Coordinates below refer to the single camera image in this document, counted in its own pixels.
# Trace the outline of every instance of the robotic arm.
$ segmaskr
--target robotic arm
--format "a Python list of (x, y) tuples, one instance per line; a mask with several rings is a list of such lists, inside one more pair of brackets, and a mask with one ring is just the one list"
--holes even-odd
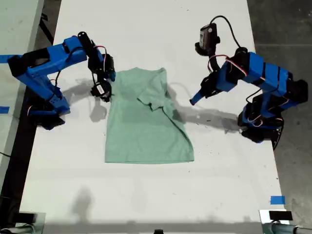
[(308, 100), (308, 84), (304, 80), (294, 81), (292, 73), (265, 63), (262, 57), (240, 47), (237, 41), (235, 55), (232, 58), (226, 57), (220, 68), (215, 55), (218, 43), (220, 38), (217, 36), (216, 24), (211, 22), (201, 29), (200, 42), (195, 44), (195, 49), (200, 55), (209, 56), (213, 71), (203, 79), (199, 92), (190, 100), (191, 104), (195, 105), (203, 97), (230, 91), (239, 79), (258, 86), (260, 89), (256, 93), (260, 90), (263, 93), (254, 97), (252, 102), (248, 98), (256, 93), (246, 99), (248, 103), (238, 116), (238, 125), (244, 128), (244, 137), (257, 143), (270, 139), (275, 148), (284, 125), (281, 112)]
[[(50, 130), (64, 121), (60, 115), (70, 111), (69, 104), (58, 88), (61, 70), (76, 63), (88, 60), (92, 72), (94, 87), (91, 94), (108, 102), (112, 87), (108, 82), (115, 80), (113, 58), (105, 52), (101, 54), (98, 46), (89, 39), (85, 32), (64, 40), (62, 44), (32, 51), (24, 55), (0, 55), (0, 63), (8, 63), (12, 75), (28, 86), (37, 97), (30, 103), (28, 115), (36, 124)], [(58, 72), (55, 85), (49, 74)]]

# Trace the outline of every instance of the gray floor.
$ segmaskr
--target gray floor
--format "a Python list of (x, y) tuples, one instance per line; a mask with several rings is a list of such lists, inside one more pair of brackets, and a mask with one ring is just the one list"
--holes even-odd
[[(59, 6), (60, 0), (45, 0), (43, 13), (50, 19), (47, 27), (52, 34)], [(305, 79), (311, 94), (312, 1), (248, 0), (248, 7), (256, 52), (267, 62), (290, 70), (295, 79)], [(36, 48), (49, 45), (39, 29)], [(285, 207), (293, 211), (294, 224), (312, 228), (312, 103), (291, 108), (283, 117), (285, 128), (275, 159)]]

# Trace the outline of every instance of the green t-shirt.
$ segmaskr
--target green t-shirt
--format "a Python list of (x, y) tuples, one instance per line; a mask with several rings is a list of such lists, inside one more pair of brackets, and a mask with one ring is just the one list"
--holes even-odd
[(192, 144), (167, 91), (164, 68), (118, 72), (112, 90), (106, 162), (194, 161)]

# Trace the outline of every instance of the white table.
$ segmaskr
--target white table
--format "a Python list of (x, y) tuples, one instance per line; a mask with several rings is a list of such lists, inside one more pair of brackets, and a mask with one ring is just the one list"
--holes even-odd
[[(86, 31), (106, 46), (117, 71), (167, 70), (195, 162), (104, 163), (107, 118), (101, 117), (109, 104), (89, 95), (87, 62), (71, 66), (59, 78), (71, 114), (51, 131), (37, 129), (20, 207), (46, 213), (45, 234), (152, 233), (155, 228), (261, 233), (258, 210), (283, 208), (270, 205), (271, 195), (281, 195), (271, 143), (255, 144), (231, 124), (256, 87), (239, 82), (195, 107), (188, 101), (208, 74), (207, 58), (195, 52), (194, 43), (199, 29), (219, 14), (231, 21), (240, 44), (253, 51), (245, 0), (62, 1), (55, 44)], [(217, 53), (232, 55), (236, 46), (228, 25), (222, 19), (216, 23)]]
[[(43, 0), (1, 0), (0, 55), (20, 55), (32, 51), (43, 7)], [(11, 75), (8, 64), (0, 64), (0, 152), (10, 155), (19, 124), (25, 85)], [(9, 158), (0, 155), (0, 190)]]

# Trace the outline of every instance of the wire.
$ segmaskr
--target wire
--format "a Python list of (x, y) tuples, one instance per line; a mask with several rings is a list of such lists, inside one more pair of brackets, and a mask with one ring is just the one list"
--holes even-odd
[(225, 56), (225, 57), (227, 57), (227, 58), (229, 57), (229, 56), (227, 56), (227, 55), (213, 55), (213, 56), (211, 56), (211, 57), (209, 58), (208, 64), (207, 64), (207, 67), (208, 67), (208, 70), (209, 70), (210, 73), (212, 72), (211, 69), (210, 69), (210, 67), (209, 67), (210, 60), (211, 60), (212, 58), (214, 58), (214, 57), (219, 57), (219, 56)]
[(225, 59), (227, 62), (229, 62), (230, 64), (234, 65), (234, 67), (236, 67), (238, 70), (240, 70), (242, 73), (244, 73), (245, 76), (247, 76), (247, 72), (242, 69), (239, 65), (237, 65), (235, 62), (233, 62), (232, 60), (230, 60), (229, 58)]
[(33, 107), (33, 105), (31, 105), (30, 107), (28, 107), (28, 110), (27, 110), (27, 116), (28, 116), (28, 114), (29, 114), (29, 111), (30, 111), (30, 109)]
[(94, 79), (94, 74), (93, 74), (93, 72), (91, 72), (91, 74), (92, 74), (93, 83), (94, 83), (94, 85), (95, 85), (95, 84), (96, 84), (96, 80)]
[(96, 45), (95, 48), (104, 48), (105, 49), (105, 56), (104, 56), (104, 61), (103, 61), (103, 70), (105, 72), (105, 61), (106, 61), (106, 55), (107, 55), (106, 47), (102, 46), (102, 45)]
[(0, 154), (2, 154), (2, 155), (4, 155), (4, 156), (7, 156), (7, 157), (11, 157), (10, 155), (7, 155), (7, 154), (2, 153), (2, 152), (0, 152)]
[(278, 135), (278, 138), (277, 138), (277, 141), (276, 141), (275, 145), (273, 146), (273, 150), (275, 150), (277, 148), (277, 145), (279, 143), (279, 140), (281, 139), (281, 136), (282, 136), (282, 133), (283, 133), (283, 130), (284, 130), (284, 120), (280, 119), (280, 118), (277, 118), (277, 119), (282, 120), (283, 125), (281, 127), (281, 130), (279, 131), (279, 135)]
[(58, 71), (57, 77), (55, 78), (55, 85), (54, 85), (55, 91), (56, 91), (56, 88), (58, 86), (58, 78), (59, 78), (60, 72), (61, 72), (61, 70)]
[(228, 25), (229, 25), (229, 27), (230, 27), (230, 30), (231, 30), (231, 33), (232, 33), (232, 36), (233, 36), (233, 39), (234, 39), (236, 45), (240, 48), (241, 46), (239, 45), (238, 41), (236, 40), (236, 37), (235, 37), (234, 32), (233, 32), (233, 28), (232, 28), (232, 26), (231, 26), (229, 20), (228, 20), (225, 16), (221, 16), (221, 15), (220, 15), (220, 16), (214, 17), (214, 18), (210, 21), (210, 24), (211, 24), (216, 18), (223, 18), (223, 19), (225, 19), (225, 21), (228, 23)]
[(250, 104), (251, 104), (251, 102), (250, 102), (250, 101), (248, 101), (248, 99), (249, 99), (251, 96), (253, 96), (253, 95), (257, 94), (258, 92), (260, 92), (260, 90), (261, 90), (261, 88), (260, 88), (260, 89), (258, 89), (257, 91), (255, 91), (253, 94), (250, 94), (248, 97), (246, 97), (246, 102), (248, 102), (248, 103), (250, 103)]

